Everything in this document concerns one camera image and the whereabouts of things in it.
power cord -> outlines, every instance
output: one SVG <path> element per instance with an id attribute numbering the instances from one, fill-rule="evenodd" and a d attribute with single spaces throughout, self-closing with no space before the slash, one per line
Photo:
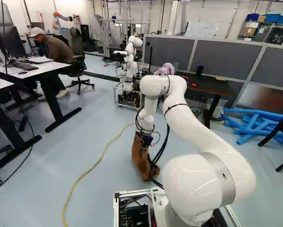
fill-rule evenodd
<path id="1" fill-rule="evenodd" d="M 168 113 L 169 110 L 171 110 L 172 108 L 174 108 L 174 107 L 176 107 L 176 106 L 179 106 L 179 105 L 186 105 L 186 106 L 189 106 L 189 105 L 187 105 L 186 103 L 178 103 L 178 104 L 172 105 L 172 106 L 168 107 L 168 109 L 164 112 L 164 117 L 166 116 L 166 114 Z"/>
<path id="2" fill-rule="evenodd" d="M 150 145 L 151 147 L 155 146 L 155 145 L 156 145 L 156 144 L 160 141 L 160 133 L 159 133 L 159 132 L 157 132 L 157 131 L 154 131 L 153 133 L 157 133 L 157 134 L 158 134 L 158 136 L 159 136 L 159 138 L 158 138 L 157 142 L 152 143 L 152 144 Z"/>
<path id="3" fill-rule="evenodd" d="M 139 65 L 138 65 L 138 62 L 137 62 L 137 68 L 138 68 L 138 72 L 137 72 L 137 74 L 139 75 Z"/>
<path id="4" fill-rule="evenodd" d="M 125 78 L 127 75 L 127 71 L 128 71 L 128 63 L 126 62 L 126 74 L 124 74 L 124 76 L 120 77 L 119 79 Z"/>
<path id="5" fill-rule="evenodd" d="M 140 111 L 141 111 L 143 108 L 144 108 L 144 107 L 140 108 L 140 110 L 138 110 L 138 112 L 137 112 L 137 114 L 136 114 L 136 116 L 135 116 L 135 125 L 136 125 L 137 129 L 141 132 L 141 134 L 143 134 L 143 135 L 144 135 L 144 134 L 152 134 L 152 133 L 154 132 L 154 130 L 155 130 L 155 125 L 153 125 L 153 129 L 152 129 L 152 130 L 146 130 L 146 129 L 142 128 L 142 127 L 140 126 L 140 124 L 138 123 L 137 117 L 140 118 L 139 113 L 140 113 Z"/>
<path id="6" fill-rule="evenodd" d="M 164 142 L 163 142 L 163 144 L 162 144 L 162 146 L 161 146 L 159 152 L 156 154 L 156 156 L 154 157 L 154 159 L 153 159 L 151 162 L 150 162 L 150 160 L 149 160 L 150 157 L 148 156 L 148 160 L 149 160 L 149 162 L 150 162 L 150 164 L 151 164 L 151 169 L 150 169 L 150 174 L 149 174 L 149 175 L 150 175 L 150 178 L 151 178 L 151 180 L 153 181 L 153 183 L 156 184 L 156 185 L 157 185 L 158 187 L 160 187 L 161 189 L 163 189 L 163 185 L 162 185 L 161 183 L 159 183 L 158 181 L 156 181 L 156 180 L 153 178 L 153 173 L 152 173 L 152 171 L 153 171 L 153 168 L 154 168 L 154 167 L 157 167 L 156 163 L 158 162 L 158 160 L 160 159 L 161 155 L 162 155 L 163 152 L 164 152 L 164 149 L 165 149 L 166 144 L 167 144 L 167 142 L 168 142 L 169 134 L 170 134 L 170 127 L 169 127 L 169 125 L 167 124 L 166 137 L 165 137 L 165 139 L 164 139 Z"/>
<path id="7" fill-rule="evenodd" d="M 4 44 L 4 48 L 6 46 L 6 33 L 5 33 L 5 17 L 4 17 L 4 5 L 3 5 L 3 0 L 1 0 L 1 13 L 2 13 L 2 17 L 3 17 L 3 35 L 4 35 L 4 40 L 3 40 L 3 44 Z M 5 55 L 5 71 L 6 71 L 6 77 L 8 77 L 8 70 L 7 70 L 7 52 L 6 50 L 4 51 L 4 55 Z"/>
<path id="8" fill-rule="evenodd" d="M 66 201 L 66 203 L 65 203 L 65 205 L 64 205 L 64 207 L 63 207 L 63 209 L 62 209 L 62 223 L 63 223 L 64 227 L 68 227 L 67 222 L 66 222 L 66 218 L 65 218 L 65 216 L 66 216 L 66 209 L 67 209 L 67 207 L 68 207 L 68 205 L 69 205 L 69 202 L 70 202 L 72 193 L 73 193 L 73 191 L 74 191 L 76 185 L 78 184 L 78 182 L 79 182 L 81 179 L 83 179 L 85 176 L 87 176 L 88 173 L 90 173 L 93 169 L 95 169 L 95 167 L 96 167 L 96 166 L 101 162 L 101 160 L 103 159 L 103 157 L 104 157 L 104 155 L 105 155 L 105 153 L 106 153 L 108 147 L 109 147 L 116 139 L 118 139 L 118 138 L 123 134 L 123 132 L 125 131 L 125 129 L 126 129 L 127 127 L 129 127 L 129 126 L 131 126 L 131 125 L 133 125 L 133 124 L 129 124 L 129 125 L 127 125 L 126 127 L 124 127 L 118 136 L 114 137 L 112 140 L 110 140 L 110 141 L 107 143 L 107 145 L 105 146 L 105 148 L 104 148 L 102 154 L 100 155 L 98 161 L 97 161 L 88 171 L 84 172 L 84 173 L 76 180 L 76 182 L 75 182 L 74 185 L 72 186 L 71 191 L 70 191 L 70 193 L 69 193 L 69 196 L 68 196 L 68 198 L 67 198 L 67 201 Z"/>
<path id="9" fill-rule="evenodd" d="M 22 113 L 23 113 L 26 117 L 28 117 L 28 116 L 26 115 L 26 113 L 24 112 L 23 108 L 22 108 L 21 106 L 19 106 L 19 108 L 21 109 Z M 34 137 L 34 136 L 35 136 L 34 130 L 33 130 L 33 127 L 32 127 L 32 125 L 31 125 L 29 119 L 28 119 L 28 124 L 29 124 L 29 126 L 30 126 L 30 129 L 31 129 L 31 132 L 32 132 L 32 136 Z M 25 157 L 25 159 L 24 159 L 24 160 L 21 162 L 21 164 L 12 172 L 12 174 L 11 174 L 9 177 L 7 177 L 7 179 L 6 179 L 5 181 L 3 181 L 3 182 L 1 183 L 0 187 L 3 186 L 3 185 L 7 182 L 7 180 L 9 180 L 9 179 L 15 174 L 15 172 L 23 165 L 23 163 L 24 163 L 24 162 L 27 160 L 27 158 L 30 156 L 30 154 L 31 154 L 31 152 L 32 152 L 32 149 L 33 149 L 33 146 L 34 146 L 34 144 L 31 146 L 31 148 L 30 148 L 30 150 L 29 150 L 29 153 L 27 154 L 27 156 Z"/>
<path id="10" fill-rule="evenodd" d="M 115 67 L 115 69 L 116 69 L 116 78 L 118 77 L 117 68 L 118 68 L 118 67 Z"/>

cardboard box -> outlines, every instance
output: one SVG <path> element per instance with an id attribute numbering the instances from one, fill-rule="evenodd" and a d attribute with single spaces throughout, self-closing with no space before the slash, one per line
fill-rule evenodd
<path id="1" fill-rule="evenodd" d="M 258 18 L 258 22 L 264 22 L 265 19 L 266 19 L 265 15 L 260 15 L 259 18 Z"/>
<path id="2" fill-rule="evenodd" d="M 253 36 L 253 35 L 255 34 L 255 32 L 256 32 L 256 28 L 254 28 L 254 27 L 248 27 L 248 28 L 246 29 L 245 35 Z"/>

sneaker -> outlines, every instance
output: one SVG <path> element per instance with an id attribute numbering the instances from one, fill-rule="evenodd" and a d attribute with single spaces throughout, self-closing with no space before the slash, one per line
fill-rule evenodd
<path id="1" fill-rule="evenodd" d="M 46 96 L 42 95 L 42 96 L 38 97 L 37 99 L 38 99 L 38 101 L 45 101 L 46 100 Z"/>
<path id="2" fill-rule="evenodd" d="M 59 93 L 56 95 L 56 98 L 63 98 L 64 96 L 67 96 L 70 94 L 69 90 L 60 90 Z"/>

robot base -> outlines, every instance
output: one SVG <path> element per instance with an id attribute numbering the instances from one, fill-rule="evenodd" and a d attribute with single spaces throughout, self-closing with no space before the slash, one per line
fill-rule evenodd
<path id="1" fill-rule="evenodd" d="M 130 192 L 115 192 L 114 193 L 114 227 L 122 227 L 120 223 L 123 223 L 121 209 L 121 201 L 126 200 L 129 204 L 139 201 L 145 197 L 151 198 L 151 202 L 148 205 L 148 225 L 149 227 L 190 227 L 183 222 L 173 212 L 169 205 L 169 200 L 165 195 L 165 191 L 161 188 L 154 187 L 152 189 L 130 191 Z M 229 206 L 225 207 L 233 226 L 240 227 L 239 222 L 236 220 L 235 215 L 231 211 Z M 152 221 L 151 213 L 154 211 L 154 221 Z M 214 210 L 213 217 L 209 219 L 202 227 L 228 227 L 219 209 Z"/>
<path id="2" fill-rule="evenodd" d="M 115 104 L 140 110 L 144 105 L 142 93 L 140 91 L 127 89 L 127 87 L 124 87 L 124 84 L 125 83 L 121 82 L 113 87 Z"/>

man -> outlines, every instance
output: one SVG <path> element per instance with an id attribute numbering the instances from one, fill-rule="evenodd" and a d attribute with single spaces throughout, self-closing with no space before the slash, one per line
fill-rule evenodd
<path id="1" fill-rule="evenodd" d="M 114 13 L 114 15 L 111 17 L 113 20 L 113 24 L 115 24 L 115 20 L 116 20 L 116 13 Z"/>
<path id="2" fill-rule="evenodd" d="M 31 29 L 31 34 L 29 37 L 33 37 L 36 42 L 44 45 L 45 55 L 47 58 L 53 59 L 56 62 L 72 64 L 76 60 L 72 57 L 74 53 L 71 48 L 68 47 L 63 41 L 52 36 L 45 34 L 45 31 L 39 27 L 34 27 Z M 53 90 L 56 93 L 56 98 L 62 98 L 68 95 L 70 92 L 66 89 L 58 74 L 53 74 L 48 78 L 48 83 L 51 84 Z"/>

